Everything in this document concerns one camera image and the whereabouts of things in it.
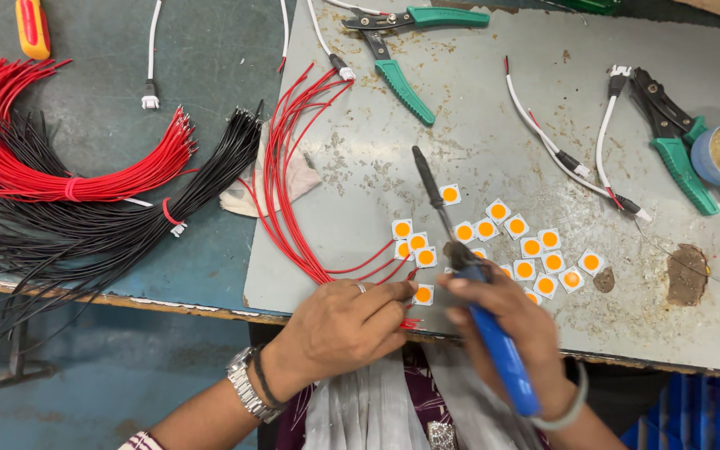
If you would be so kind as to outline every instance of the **blue workbench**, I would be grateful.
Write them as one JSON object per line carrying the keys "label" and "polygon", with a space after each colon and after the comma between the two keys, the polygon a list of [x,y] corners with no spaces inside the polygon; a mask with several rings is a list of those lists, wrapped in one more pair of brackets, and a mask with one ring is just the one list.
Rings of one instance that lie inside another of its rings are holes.
{"label": "blue workbench", "polygon": [[[543,7],[532,0],[474,3]],[[670,0],[625,3],[623,15],[720,26],[720,17]],[[292,12],[295,0],[288,4]],[[190,162],[197,167],[236,105],[252,108],[260,98],[273,104],[278,97],[281,77],[275,70],[283,26],[276,0],[164,4],[155,45],[160,110],[143,110],[140,105],[153,1],[47,0],[44,6],[55,58],[74,62],[30,87],[17,108],[44,110],[55,150],[82,176],[110,173],[142,158],[157,144],[180,103],[197,126],[200,151]],[[17,42],[13,3],[0,0],[0,57],[22,58]],[[174,180],[137,198],[158,202],[184,182]],[[244,306],[255,220],[220,210],[213,201],[186,222],[189,227],[182,237],[169,235],[97,302],[284,323],[284,315]],[[0,276],[0,292],[12,288],[7,282],[13,281]]]}

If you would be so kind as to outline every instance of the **blue plastic crate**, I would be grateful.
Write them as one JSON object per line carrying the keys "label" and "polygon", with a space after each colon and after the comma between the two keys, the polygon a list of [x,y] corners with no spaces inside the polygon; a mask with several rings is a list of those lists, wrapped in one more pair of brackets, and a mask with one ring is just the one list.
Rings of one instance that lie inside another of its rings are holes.
{"label": "blue plastic crate", "polygon": [[720,378],[672,375],[660,401],[621,439],[632,450],[720,450]]}

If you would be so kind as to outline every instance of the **black wire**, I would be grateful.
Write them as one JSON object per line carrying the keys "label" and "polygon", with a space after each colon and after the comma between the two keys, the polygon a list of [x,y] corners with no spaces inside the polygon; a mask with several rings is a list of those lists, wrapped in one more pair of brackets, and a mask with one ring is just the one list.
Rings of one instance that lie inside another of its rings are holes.
{"label": "black wire", "polygon": [[[257,111],[235,109],[221,139],[205,163],[168,200],[169,215],[185,220],[227,189],[257,158]],[[27,167],[71,177],[50,148],[43,113],[15,112],[0,120],[0,139]],[[20,202],[0,197],[0,274],[20,277],[12,293],[0,299],[0,338],[20,323],[46,311],[85,300],[75,316],[45,340],[67,328],[93,299],[132,269],[175,225],[161,205],[127,202]],[[56,290],[65,286],[62,292]]]}

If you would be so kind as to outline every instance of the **green-handled pliers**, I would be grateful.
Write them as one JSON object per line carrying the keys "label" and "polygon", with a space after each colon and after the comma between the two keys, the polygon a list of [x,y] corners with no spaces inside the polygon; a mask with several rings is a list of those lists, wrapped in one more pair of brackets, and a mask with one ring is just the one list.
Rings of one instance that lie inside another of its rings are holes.
{"label": "green-handled pliers", "polygon": [[[635,69],[630,82],[631,96],[643,108],[646,119],[655,132],[655,139],[651,144],[660,153],[671,176],[699,212],[703,215],[718,214],[720,209],[696,175],[683,143],[684,139],[686,143],[693,144],[696,138],[707,131],[705,117],[692,118],[687,115],[665,95],[663,85],[640,67]],[[683,138],[676,136],[675,128],[682,131]]]}
{"label": "green-handled pliers", "polygon": [[407,109],[421,119],[424,125],[432,127],[432,124],[435,123],[435,115],[410,87],[396,60],[390,58],[388,47],[385,46],[382,38],[382,31],[404,25],[417,27],[433,25],[487,26],[490,16],[439,6],[407,6],[406,12],[387,16],[367,15],[357,8],[352,8],[352,12],[357,17],[341,21],[343,25],[363,33],[377,59],[375,62],[377,71],[385,77],[396,97],[399,97]]}

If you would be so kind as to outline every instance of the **silver watch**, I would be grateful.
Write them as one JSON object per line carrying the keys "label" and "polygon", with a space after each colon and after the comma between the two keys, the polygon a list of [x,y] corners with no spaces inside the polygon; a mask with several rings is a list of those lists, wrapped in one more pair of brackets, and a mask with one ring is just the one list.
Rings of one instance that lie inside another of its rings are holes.
{"label": "silver watch", "polygon": [[242,352],[235,355],[232,360],[226,364],[226,377],[230,379],[232,385],[235,386],[237,396],[240,397],[243,406],[249,410],[258,419],[270,424],[278,415],[282,414],[282,409],[274,409],[267,407],[260,397],[258,397],[252,383],[249,382],[249,376],[246,369],[249,362],[252,361],[252,355],[255,353],[254,347],[244,348]]}

